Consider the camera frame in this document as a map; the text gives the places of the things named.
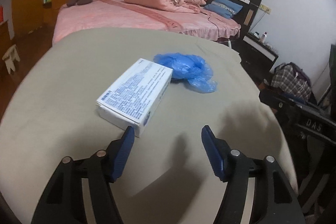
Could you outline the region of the blue plastic bag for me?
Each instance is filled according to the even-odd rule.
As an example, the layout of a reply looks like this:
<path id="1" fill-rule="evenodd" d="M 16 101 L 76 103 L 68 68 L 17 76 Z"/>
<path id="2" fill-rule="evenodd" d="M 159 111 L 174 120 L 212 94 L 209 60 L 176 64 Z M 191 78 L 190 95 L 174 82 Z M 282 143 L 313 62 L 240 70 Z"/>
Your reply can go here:
<path id="1" fill-rule="evenodd" d="M 153 61 L 172 69 L 171 79 L 184 83 L 190 90 L 199 93 L 213 93 L 217 90 L 213 69 L 201 56 L 165 53 L 155 55 Z"/>

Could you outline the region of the white blue paper box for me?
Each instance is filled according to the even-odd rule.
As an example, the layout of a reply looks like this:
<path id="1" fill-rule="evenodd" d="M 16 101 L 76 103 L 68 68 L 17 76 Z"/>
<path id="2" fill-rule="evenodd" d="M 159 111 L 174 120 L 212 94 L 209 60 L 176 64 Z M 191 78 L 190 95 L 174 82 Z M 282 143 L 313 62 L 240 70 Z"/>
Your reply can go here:
<path id="1" fill-rule="evenodd" d="M 172 74 L 170 68 L 138 59 L 96 100 L 98 115 L 120 129 L 131 126 L 141 137 Z"/>

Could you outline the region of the plaid covered chair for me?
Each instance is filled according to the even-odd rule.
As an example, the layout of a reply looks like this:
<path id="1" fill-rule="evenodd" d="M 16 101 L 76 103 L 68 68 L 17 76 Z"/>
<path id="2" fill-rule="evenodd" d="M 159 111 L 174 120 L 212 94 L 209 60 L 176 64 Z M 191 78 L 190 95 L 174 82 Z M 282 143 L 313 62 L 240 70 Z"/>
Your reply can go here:
<path id="1" fill-rule="evenodd" d="M 270 85 L 304 101 L 311 96 L 310 78 L 295 63 L 275 67 Z"/>

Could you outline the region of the black white nightstand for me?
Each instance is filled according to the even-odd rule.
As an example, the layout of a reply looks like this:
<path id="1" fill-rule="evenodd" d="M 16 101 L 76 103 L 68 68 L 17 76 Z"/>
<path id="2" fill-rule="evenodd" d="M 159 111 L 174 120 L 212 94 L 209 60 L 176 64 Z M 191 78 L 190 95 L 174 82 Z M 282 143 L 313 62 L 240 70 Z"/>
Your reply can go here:
<path id="1" fill-rule="evenodd" d="M 237 46 L 241 65 L 249 76 L 258 83 L 267 79 L 278 54 L 249 33 L 239 40 Z"/>

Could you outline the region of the white lotion bottle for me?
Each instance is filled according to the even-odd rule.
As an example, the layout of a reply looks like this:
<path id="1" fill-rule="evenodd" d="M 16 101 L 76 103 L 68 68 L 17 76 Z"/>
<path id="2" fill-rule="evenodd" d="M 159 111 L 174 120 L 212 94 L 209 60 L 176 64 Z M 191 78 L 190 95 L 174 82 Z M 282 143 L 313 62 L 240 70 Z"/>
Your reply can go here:
<path id="1" fill-rule="evenodd" d="M 267 32 L 264 32 L 264 34 L 262 34 L 262 36 L 260 37 L 260 42 L 264 43 L 267 37 Z"/>

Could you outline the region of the blue pillow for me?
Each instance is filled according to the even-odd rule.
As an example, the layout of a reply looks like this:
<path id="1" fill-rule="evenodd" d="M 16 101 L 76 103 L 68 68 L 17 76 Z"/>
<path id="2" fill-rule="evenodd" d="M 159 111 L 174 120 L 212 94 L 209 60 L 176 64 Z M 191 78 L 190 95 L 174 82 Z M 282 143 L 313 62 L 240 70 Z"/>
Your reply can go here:
<path id="1" fill-rule="evenodd" d="M 231 19 L 242 10 L 243 6 L 230 0 L 213 0 L 204 6 L 205 10 L 214 12 L 226 19 Z"/>

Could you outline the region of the small white stool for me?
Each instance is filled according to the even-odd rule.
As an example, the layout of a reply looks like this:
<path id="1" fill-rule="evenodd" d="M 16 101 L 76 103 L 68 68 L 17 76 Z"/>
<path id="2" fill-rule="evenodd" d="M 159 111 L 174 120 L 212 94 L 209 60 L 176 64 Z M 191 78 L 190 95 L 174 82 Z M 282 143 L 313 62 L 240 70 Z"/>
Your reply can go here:
<path id="1" fill-rule="evenodd" d="M 4 53 L 2 56 L 2 60 L 5 62 L 6 69 L 8 74 L 11 74 L 11 71 L 15 72 L 15 64 L 14 62 L 20 62 L 21 58 L 19 57 L 18 50 L 17 50 L 17 45 L 14 44 L 11 47 L 8 48 L 8 50 Z"/>

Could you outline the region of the pink covered bed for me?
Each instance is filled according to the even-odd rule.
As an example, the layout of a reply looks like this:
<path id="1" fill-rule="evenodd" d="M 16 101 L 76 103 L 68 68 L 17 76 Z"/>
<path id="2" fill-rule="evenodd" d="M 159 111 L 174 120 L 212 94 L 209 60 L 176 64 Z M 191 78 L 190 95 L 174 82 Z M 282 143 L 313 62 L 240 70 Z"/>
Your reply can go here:
<path id="1" fill-rule="evenodd" d="M 81 6 L 62 6 L 52 43 L 73 32 L 103 27 L 170 31 L 212 41 L 238 37 L 242 32 L 240 24 L 233 19 L 204 9 L 197 14 L 168 12 L 127 4 L 123 0 L 94 0 Z"/>

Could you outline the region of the brown neck pillow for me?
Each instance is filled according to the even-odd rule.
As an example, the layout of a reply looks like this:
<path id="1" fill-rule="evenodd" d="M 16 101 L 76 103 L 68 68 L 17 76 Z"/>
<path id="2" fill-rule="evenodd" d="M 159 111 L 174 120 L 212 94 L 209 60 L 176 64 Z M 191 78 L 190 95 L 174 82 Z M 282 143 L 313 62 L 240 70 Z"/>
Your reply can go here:
<path id="1" fill-rule="evenodd" d="M 75 5 L 81 6 L 91 3 L 93 0 L 68 0 L 66 3 L 67 7 L 72 7 Z"/>

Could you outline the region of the wall power socket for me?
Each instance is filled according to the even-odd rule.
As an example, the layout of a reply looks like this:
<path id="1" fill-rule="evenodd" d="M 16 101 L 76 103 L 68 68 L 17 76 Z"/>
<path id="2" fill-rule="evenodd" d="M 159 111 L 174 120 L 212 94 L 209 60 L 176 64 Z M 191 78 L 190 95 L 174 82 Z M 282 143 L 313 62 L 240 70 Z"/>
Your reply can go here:
<path id="1" fill-rule="evenodd" d="M 267 13 L 267 14 L 270 14 L 270 12 L 271 12 L 271 9 L 270 9 L 268 6 L 264 5 L 264 4 L 261 4 L 261 5 L 259 6 L 259 9 L 260 9 L 261 11 L 264 11 L 264 12 Z"/>

